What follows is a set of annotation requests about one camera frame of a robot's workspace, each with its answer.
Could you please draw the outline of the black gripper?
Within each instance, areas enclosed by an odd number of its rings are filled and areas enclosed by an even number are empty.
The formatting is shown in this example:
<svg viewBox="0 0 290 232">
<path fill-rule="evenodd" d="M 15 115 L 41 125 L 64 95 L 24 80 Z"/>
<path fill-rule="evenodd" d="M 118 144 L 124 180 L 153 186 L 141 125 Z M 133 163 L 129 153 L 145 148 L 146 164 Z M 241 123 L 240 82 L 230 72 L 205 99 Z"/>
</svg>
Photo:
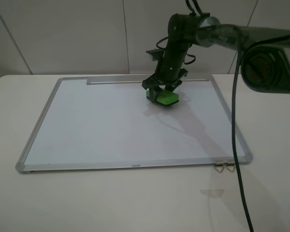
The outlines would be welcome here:
<svg viewBox="0 0 290 232">
<path fill-rule="evenodd" d="M 159 86 L 174 92 L 181 84 L 181 78 L 188 74 L 186 69 L 182 69 L 182 64 L 186 56 L 186 51 L 174 47 L 153 49 L 146 51 L 152 59 L 157 61 L 155 72 L 147 79 L 142 81 L 142 87 L 149 89 L 149 99 L 156 102 L 161 93 Z"/>
</svg>

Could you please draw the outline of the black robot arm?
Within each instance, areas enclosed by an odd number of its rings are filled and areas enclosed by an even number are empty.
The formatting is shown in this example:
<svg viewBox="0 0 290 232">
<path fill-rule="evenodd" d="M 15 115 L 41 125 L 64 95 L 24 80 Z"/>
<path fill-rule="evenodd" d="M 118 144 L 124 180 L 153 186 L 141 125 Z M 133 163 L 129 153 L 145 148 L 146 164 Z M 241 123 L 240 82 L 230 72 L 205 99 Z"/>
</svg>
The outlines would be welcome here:
<svg viewBox="0 0 290 232">
<path fill-rule="evenodd" d="M 252 90 L 290 94 L 290 30 L 221 24 L 209 14 L 174 14 L 168 23 L 165 47 L 149 51 L 155 72 L 142 82 L 152 102 L 178 102 L 174 90 L 188 74 L 185 60 L 193 45 L 219 45 L 237 52 L 236 71 Z"/>
</svg>

